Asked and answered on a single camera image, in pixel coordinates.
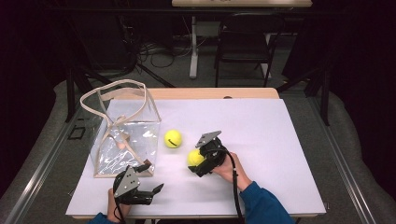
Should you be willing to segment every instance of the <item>table surface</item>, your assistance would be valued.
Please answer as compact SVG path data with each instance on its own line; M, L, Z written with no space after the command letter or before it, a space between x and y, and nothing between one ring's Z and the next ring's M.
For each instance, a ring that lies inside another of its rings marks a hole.
M310 7L311 0L173 0L174 7Z
M238 154L249 176L272 191L292 216L312 217L326 212L289 112L275 89L149 91L163 121L154 176L140 177L139 190L152 190L161 183L164 187L151 205L134 205L128 217L236 217L232 185L217 175L200 178L187 168L187 154L201 134L214 131L222 131L219 138L223 145ZM161 136L173 128L183 134L183 143L177 149L162 144ZM113 181L93 178L93 164L88 158L66 214L75 218L105 214L106 190Z

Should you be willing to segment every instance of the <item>cloth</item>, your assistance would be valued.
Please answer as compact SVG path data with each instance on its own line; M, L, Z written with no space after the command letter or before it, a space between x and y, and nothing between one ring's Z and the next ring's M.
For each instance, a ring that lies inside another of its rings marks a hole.
M245 203L245 221L247 224L294 223L276 196L267 189L260 188L255 181L242 191L240 196Z
M114 224L114 223L117 222L112 222L108 220L107 216L103 215L102 213L99 213L98 215L96 215L96 217L94 217L93 219L87 222L87 224Z

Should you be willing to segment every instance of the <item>yellow tennis ball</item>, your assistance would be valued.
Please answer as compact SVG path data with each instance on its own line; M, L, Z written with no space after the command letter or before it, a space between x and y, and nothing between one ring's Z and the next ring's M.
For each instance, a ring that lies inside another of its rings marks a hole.
M187 157L187 164L189 166L197 166L199 164L201 164L201 162L203 162L205 160L205 157L203 157L200 153L199 153L199 149L194 149L192 150L188 157Z
M181 144L181 133L178 130L169 130L163 137L167 147L179 147Z

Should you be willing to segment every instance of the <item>chair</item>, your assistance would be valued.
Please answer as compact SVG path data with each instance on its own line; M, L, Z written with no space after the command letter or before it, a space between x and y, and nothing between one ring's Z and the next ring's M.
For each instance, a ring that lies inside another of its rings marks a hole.
M265 87L270 74L276 40L285 21L276 14L242 12L227 16L219 26L219 43L215 59L216 87L219 85L219 63L267 63L263 76ZM266 35L272 35L267 43Z

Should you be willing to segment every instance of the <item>clear plastic bag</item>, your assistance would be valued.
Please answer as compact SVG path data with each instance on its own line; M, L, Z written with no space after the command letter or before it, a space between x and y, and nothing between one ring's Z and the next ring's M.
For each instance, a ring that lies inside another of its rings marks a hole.
M116 176L126 166L149 164L153 175L161 118L145 84L130 79L87 92L80 99L91 138L95 177Z

